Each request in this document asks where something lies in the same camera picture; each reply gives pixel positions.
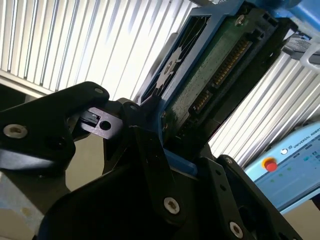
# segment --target silver screw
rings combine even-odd
[[[180,207],[178,202],[172,197],[166,197],[163,201],[165,209],[171,214],[178,214],[180,212]]]
[[[4,127],[3,133],[12,139],[23,139],[28,134],[26,127],[19,124],[9,124]]]
[[[231,232],[238,238],[238,239],[242,239],[244,237],[244,233],[242,232],[242,229],[239,227],[238,224],[236,224],[235,222],[231,221],[229,223],[229,227]]]
[[[228,164],[232,164],[232,163],[233,163],[232,160],[231,160],[230,158],[228,158],[228,157],[226,157],[225,160],[226,160],[226,162],[227,162]]]
[[[102,91],[100,88],[95,88],[94,89],[98,94],[103,94],[104,91]]]
[[[234,25],[235,25],[235,26],[242,25],[242,24],[244,23],[245,19],[246,19],[246,16],[245,16],[245,15],[240,15],[240,16],[235,20]]]

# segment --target hole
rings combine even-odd
[[[237,234],[240,233],[240,230],[239,230],[239,228],[238,228],[237,226],[233,226],[233,230],[234,230]]]
[[[111,128],[111,124],[108,121],[102,121],[102,122],[100,122],[100,128],[102,130],[107,131],[107,130],[109,130]]]
[[[66,140],[61,136],[47,136],[44,139],[44,143],[48,148],[54,151],[62,150],[67,146]]]
[[[243,225],[249,232],[253,232],[256,229],[256,221],[251,210],[246,206],[241,206],[239,208],[239,214],[243,221]]]
[[[278,25],[277,21],[275,19],[273,19],[272,17],[270,17],[270,19],[268,20],[268,22],[273,26],[276,27]]]
[[[223,185],[220,185],[220,188],[223,190],[223,191],[226,191],[227,189],[225,188],[225,186]]]
[[[20,128],[17,128],[17,127],[15,127],[15,126],[13,126],[13,127],[10,128],[10,133],[20,134],[20,133],[22,133],[22,131],[21,131]]]
[[[279,232],[279,237],[281,240],[289,240],[282,232]]]
[[[265,13],[262,17],[263,17],[265,20],[268,20],[269,15],[268,15],[267,13]]]

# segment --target corrugated metal wall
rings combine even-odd
[[[41,97],[84,81],[132,99],[188,0],[0,0],[0,84]],[[283,54],[210,141],[240,164],[319,114],[320,78]]]
[[[40,97],[93,81],[111,99],[132,99],[195,6],[188,0],[1,0],[0,83]]]
[[[210,141],[240,165],[320,115],[320,75],[283,53]]]

